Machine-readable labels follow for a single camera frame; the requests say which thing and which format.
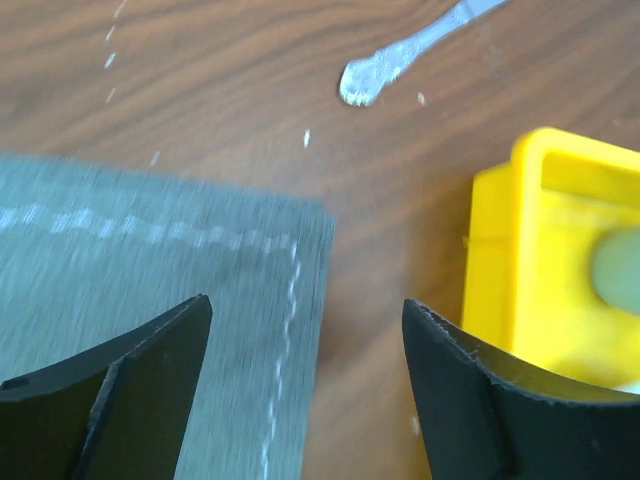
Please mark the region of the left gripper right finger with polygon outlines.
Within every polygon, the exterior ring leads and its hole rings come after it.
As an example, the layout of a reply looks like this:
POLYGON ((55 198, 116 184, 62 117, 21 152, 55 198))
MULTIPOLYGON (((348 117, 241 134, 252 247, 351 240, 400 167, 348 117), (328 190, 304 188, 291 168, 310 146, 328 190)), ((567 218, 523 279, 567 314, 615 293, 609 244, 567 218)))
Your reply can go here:
POLYGON ((637 395, 534 366, 415 300, 402 332, 433 478, 638 478, 637 395))

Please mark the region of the grey cloth napkin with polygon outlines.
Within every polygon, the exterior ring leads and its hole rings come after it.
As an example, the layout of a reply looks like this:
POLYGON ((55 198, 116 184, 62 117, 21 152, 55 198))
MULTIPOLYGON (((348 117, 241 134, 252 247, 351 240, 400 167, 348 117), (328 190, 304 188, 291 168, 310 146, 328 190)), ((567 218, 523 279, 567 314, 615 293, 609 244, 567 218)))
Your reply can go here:
POLYGON ((206 295, 180 479, 301 475, 335 221, 317 201, 1 156, 1 375, 206 295))

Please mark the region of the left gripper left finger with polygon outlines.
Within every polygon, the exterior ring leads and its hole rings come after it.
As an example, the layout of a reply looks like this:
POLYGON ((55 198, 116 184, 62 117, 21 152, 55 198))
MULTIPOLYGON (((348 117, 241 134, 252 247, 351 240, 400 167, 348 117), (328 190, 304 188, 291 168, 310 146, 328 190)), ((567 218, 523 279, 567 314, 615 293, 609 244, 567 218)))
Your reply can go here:
POLYGON ((171 479, 212 320, 198 295, 1 385, 4 479, 171 479))

